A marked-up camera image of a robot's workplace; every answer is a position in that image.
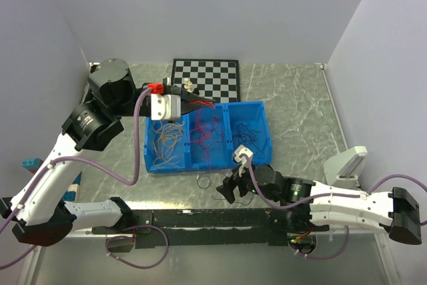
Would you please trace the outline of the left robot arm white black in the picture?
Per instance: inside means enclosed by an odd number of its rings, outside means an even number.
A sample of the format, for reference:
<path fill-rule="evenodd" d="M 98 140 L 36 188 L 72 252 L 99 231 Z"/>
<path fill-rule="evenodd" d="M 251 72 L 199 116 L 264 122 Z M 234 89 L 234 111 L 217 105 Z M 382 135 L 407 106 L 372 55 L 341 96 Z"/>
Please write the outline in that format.
<path fill-rule="evenodd" d="M 1 199 L 1 216 L 22 244 L 51 246 L 70 232 L 88 228 L 129 230 L 133 212 L 121 198 L 76 203 L 65 201 L 64 193 L 84 166 L 94 166 L 95 156 L 123 131 L 123 117 L 133 118 L 135 163 L 132 178 L 122 183 L 133 186 L 140 171 L 140 118 L 175 121 L 214 104 L 166 79 L 137 87 L 129 65 L 119 58 L 96 64 L 87 81 L 89 99 L 65 120 L 42 166 L 16 196 Z"/>

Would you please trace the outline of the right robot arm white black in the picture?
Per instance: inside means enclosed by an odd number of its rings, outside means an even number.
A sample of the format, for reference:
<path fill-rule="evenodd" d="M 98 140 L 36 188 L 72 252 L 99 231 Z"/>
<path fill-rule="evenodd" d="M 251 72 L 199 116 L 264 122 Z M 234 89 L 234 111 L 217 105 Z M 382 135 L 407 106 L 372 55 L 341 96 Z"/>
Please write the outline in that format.
<path fill-rule="evenodd" d="M 401 244 L 422 243 L 420 206 L 404 188 L 389 192 L 364 192 L 332 187 L 317 181 L 283 176 L 269 165 L 235 168 L 216 190 L 234 203 L 257 194 L 269 207 L 292 212 L 295 230 L 322 226 L 352 226 L 385 233 Z"/>

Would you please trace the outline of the blue three-compartment plastic bin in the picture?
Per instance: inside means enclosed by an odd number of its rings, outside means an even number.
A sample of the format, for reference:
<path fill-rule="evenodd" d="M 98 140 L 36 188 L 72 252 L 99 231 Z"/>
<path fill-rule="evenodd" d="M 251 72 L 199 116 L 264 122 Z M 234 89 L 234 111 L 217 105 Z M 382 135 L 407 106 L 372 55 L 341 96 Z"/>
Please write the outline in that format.
<path fill-rule="evenodd" d="M 272 139 L 261 101 L 219 103 L 175 123 L 147 120 L 143 156 L 149 173 L 212 171 L 235 166 L 239 145 L 254 153 L 256 166 L 272 160 Z"/>

